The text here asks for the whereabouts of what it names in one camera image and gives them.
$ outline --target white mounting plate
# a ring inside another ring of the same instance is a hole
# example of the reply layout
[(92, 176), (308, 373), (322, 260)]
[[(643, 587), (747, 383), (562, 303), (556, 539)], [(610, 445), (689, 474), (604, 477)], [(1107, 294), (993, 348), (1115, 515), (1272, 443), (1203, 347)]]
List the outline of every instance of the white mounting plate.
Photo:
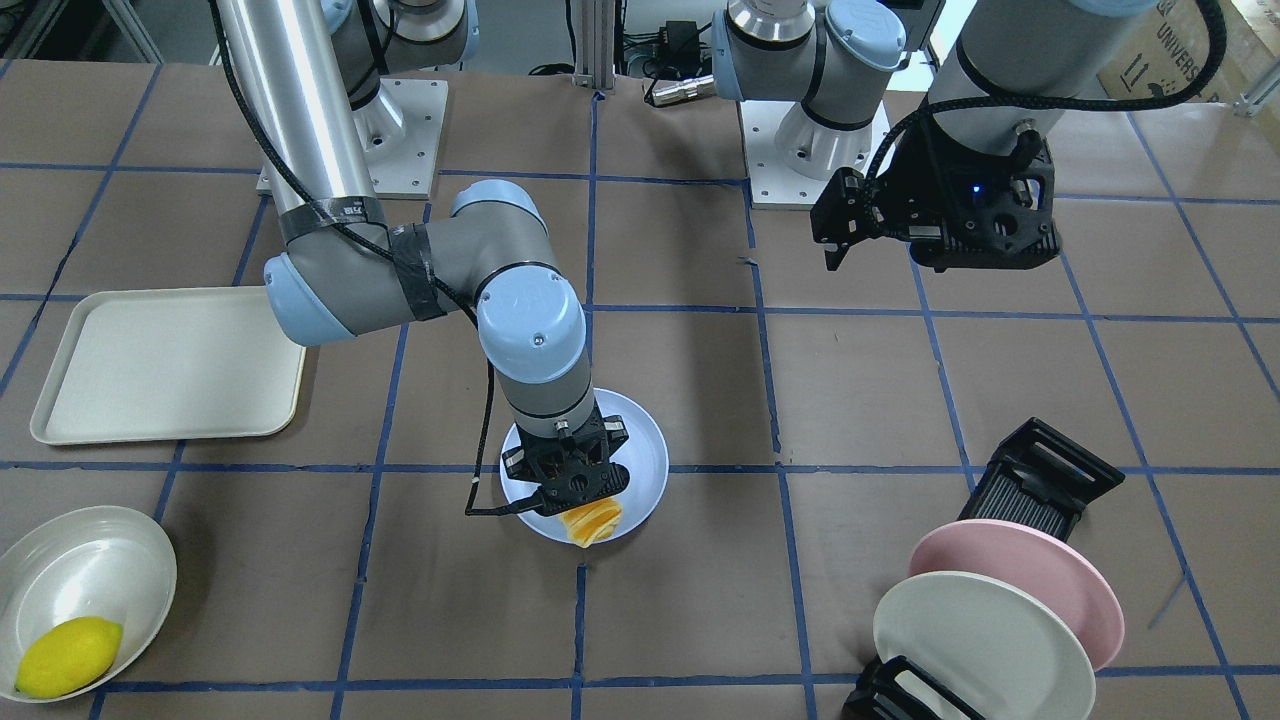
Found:
[[(827, 187), (827, 181), (815, 181), (792, 170), (773, 145), (773, 136), (782, 124), (782, 118), (795, 102), (777, 100), (745, 100), (740, 102), (742, 111), (742, 146), (746, 150), (746, 170), (751, 178), (751, 206), (771, 210), (808, 210)], [(888, 115), (884, 105), (876, 109), (872, 120), (872, 152), (879, 146), (881, 138), (888, 133)], [(884, 158), (882, 169), (888, 168), (893, 151)], [(861, 170), (870, 161), (863, 160), (856, 169)]]
[[(365, 154), (374, 190), (378, 197), (430, 200), (449, 83), (443, 79), (383, 78), (383, 92), (390, 92), (404, 113), (404, 140), (399, 147), (379, 147), (376, 159)], [(257, 192), (271, 193), (265, 169), (257, 177)]]

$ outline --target white bowl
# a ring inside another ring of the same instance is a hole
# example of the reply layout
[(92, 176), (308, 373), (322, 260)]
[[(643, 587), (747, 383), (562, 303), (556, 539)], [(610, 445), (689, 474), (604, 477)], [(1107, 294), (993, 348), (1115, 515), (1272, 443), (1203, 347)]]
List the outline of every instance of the white bowl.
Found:
[[(640, 527), (646, 518), (658, 507), (663, 491), (667, 489), (667, 473), (671, 465), (667, 460), (667, 441), (658, 429), (658, 423), (645, 413), (634, 400), (608, 389), (595, 389), (595, 401), (600, 405), (600, 415), (622, 415), (622, 421), (627, 427), (627, 442), (613, 454), (611, 459), (631, 471), (631, 483), (627, 489), (614, 496), (622, 505), (622, 519), (612, 536), (596, 541), (593, 544), (621, 538)], [(502, 443), (506, 452), (520, 445), (520, 434), (516, 425), (507, 432), (507, 438)], [(507, 502), (529, 497), (538, 483), (516, 480), (507, 475), (507, 468), (499, 462), (498, 469), (502, 477), (502, 491), (507, 496)], [(558, 515), (544, 518), (534, 511), (517, 515), (526, 525), (545, 538), (571, 543), (568, 529)]]
[[(137, 510), (86, 507), (27, 533), (0, 556), (0, 697), (55, 702), (110, 680), (160, 632), (177, 584), (169, 536)], [(111, 667), (90, 685), (60, 697), (15, 691), (27, 648), (56, 625), (86, 615), (124, 628)]]

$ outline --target lemon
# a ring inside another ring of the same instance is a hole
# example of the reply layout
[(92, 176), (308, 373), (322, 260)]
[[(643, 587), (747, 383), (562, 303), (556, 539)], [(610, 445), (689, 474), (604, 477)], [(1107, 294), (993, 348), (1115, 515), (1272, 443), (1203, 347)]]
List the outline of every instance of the lemon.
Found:
[(102, 618), (68, 620), (40, 637), (18, 664), (18, 692), (60, 697), (106, 673), (120, 650), (124, 628)]

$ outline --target plate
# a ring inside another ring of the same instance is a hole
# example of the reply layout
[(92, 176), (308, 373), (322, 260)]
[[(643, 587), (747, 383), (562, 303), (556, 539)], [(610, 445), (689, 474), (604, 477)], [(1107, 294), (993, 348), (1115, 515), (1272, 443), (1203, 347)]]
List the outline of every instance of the plate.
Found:
[(268, 436), (305, 350), (262, 287), (96, 292), (76, 305), (31, 416), (46, 445)]
[(1124, 644), (1124, 612), (1102, 573), (1034, 528), (1005, 520), (942, 525), (911, 552), (911, 575), (934, 570), (977, 573), (1030, 593), (1071, 628), (1094, 670), (1115, 660)]
[[(627, 484), (627, 489), (613, 496), (622, 505), (622, 520), (612, 536), (593, 543), (599, 544), (630, 533), (649, 518), (658, 507), (663, 491), (667, 489), (667, 471), (671, 466), (667, 460), (667, 441), (663, 439), (658, 423), (645, 413), (644, 407), (625, 395), (600, 388), (595, 389), (595, 401), (600, 405), (600, 414), (605, 418), (622, 415), (628, 438), (613, 454), (613, 461), (631, 471), (631, 483)], [(502, 451), (507, 452), (517, 445), (520, 445), (520, 434), (516, 432), (516, 425), (511, 425), (511, 430), (507, 432), (507, 438), (502, 443)], [(507, 468), (502, 462), (498, 464), (498, 470), (502, 474), (502, 492), (507, 496), (507, 502), (529, 497), (538, 489), (538, 483), (526, 483), (507, 477)], [(568, 529), (561, 521), (559, 515), (544, 518), (529, 511), (521, 512), (517, 518), (545, 538), (570, 544), (573, 542), (568, 539)]]
[[(169, 614), (178, 562), (169, 536), (128, 507), (54, 518), (0, 556), (0, 697), (54, 702), (87, 693), (137, 660)], [(14, 689), (23, 653), (54, 626), (97, 615), (124, 628), (115, 662), (92, 684), (56, 698)]]
[[(1085, 720), (1093, 708), (1093, 667), (1071, 629), (1041, 601), (993, 578), (908, 578), (881, 600), (872, 637), (882, 659), (910, 657), (986, 717)], [(964, 720), (923, 682), (899, 683), (943, 720)]]

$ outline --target white plate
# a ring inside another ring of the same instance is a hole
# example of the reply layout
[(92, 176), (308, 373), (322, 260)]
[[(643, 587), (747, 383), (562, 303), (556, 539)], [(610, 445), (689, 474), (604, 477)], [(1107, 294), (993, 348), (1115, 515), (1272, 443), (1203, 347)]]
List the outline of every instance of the white plate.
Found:
[[(658, 507), (658, 501), (662, 500), (662, 493), (667, 489), (667, 470), (671, 466), (667, 461), (667, 441), (663, 439), (658, 423), (645, 413), (644, 407), (625, 395), (600, 388), (595, 389), (595, 401), (600, 405), (600, 414), (605, 418), (622, 415), (628, 438), (613, 454), (612, 460), (631, 471), (631, 483), (627, 489), (614, 496), (622, 505), (622, 520), (612, 536), (596, 541), (595, 544), (599, 544), (620, 538), (644, 523), (654, 507)], [(502, 443), (502, 451), (506, 452), (517, 445), (520, 445), (520, 434), (516, 432), (516, 425), (512, 425), (511, 430), (507, 432), (507, 439)], [(502, 492), (507, 496), (507, 502), (526, 498), (538, 489), (538, 483), (508, 478), (507, 468), (502, 462), (498, 466), (502, 474)], [(573, 542), (568, 539), (568, 529), (564, 528), (564, 523), (558, 515), (544, 518), (530, 510), (521, 512), (517, 518), (543, 537), (564, 543)]]
[(303, 352), (262, 287), (97, 292), (72, 311), (31, 434), (46, 445), (271, 434), (293, 419)]
[[(110, 680), (160, 632), (177, 584), (169, 537), (137, 510), (86, 507), (27, 533), (0, 556), (0, 697), (54, 702)], [(86, 615), (124, 628), (110, 670), (56, 698), (17, 692), (14, 679), (27, 648), (54, 626)]]
[[(925, 573), (893, 585), (876, 609), (876, 651), (905, 655), (986, 717), (1084, 720), (1096, 684), (1062, 620), (1025, 592), (973, 573)], [(902, 689), (943, 720), (963, 720), (920, 680)]]

